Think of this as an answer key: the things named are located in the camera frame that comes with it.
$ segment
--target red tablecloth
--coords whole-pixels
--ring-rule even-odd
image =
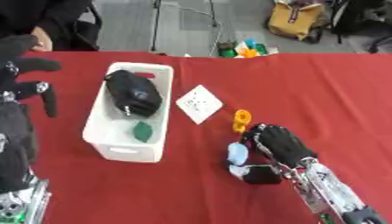
[[[392,55],[279,54],[258,59],[194,59],[142,52],[55,52],[57,73],[25,75],[56,87],[59,117],[30,100],[49,178],[51,224],[315,223],[288,183],[247,185],[223,168],[237,109],[253,122],[298,134],[325,165],[392,221]],[[164,156],[157,164],[103,159],[82,130],[108,66],[115,61],[175,69]],[[225,106],[196,125],[174,103],[202,84]]]

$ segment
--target black pouch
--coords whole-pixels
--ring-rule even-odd
[[[107,75],[105,81],[115,105],[126,116],[152,116],[162,104],[156,87],[145,77],[118,70]]]

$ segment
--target green toy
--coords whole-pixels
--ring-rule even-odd
[[[264,44],[256,44],[255,49],[260,53],[260,55],[267,55],[268,50]]]
[[[146,122],[139,122],[135,128],[133,128],[133,136],[135,139],[147,143],[152,136],[152,127]]]

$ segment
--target white card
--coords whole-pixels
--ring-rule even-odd
[[[223,106],[218,98],[201,85],[179,98],[176,103],[197,124],[203,123]]]

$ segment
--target floor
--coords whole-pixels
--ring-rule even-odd
[[[278,37],[263,28],[273,0],[213,0],[217,20],[191,10],[210,12],[209,0],[163,0],[157,52],[172,56],[209,56],[217,41],[255,39],[266,46],[277,47],[281,53],[364,53],[371,38],[346,38],[341,45],[336,36],[326,32],[321,42],[309,45]],[[104,26],[99,39],[103,51],[150,51],[155,22],[153,0],[95,0]]]

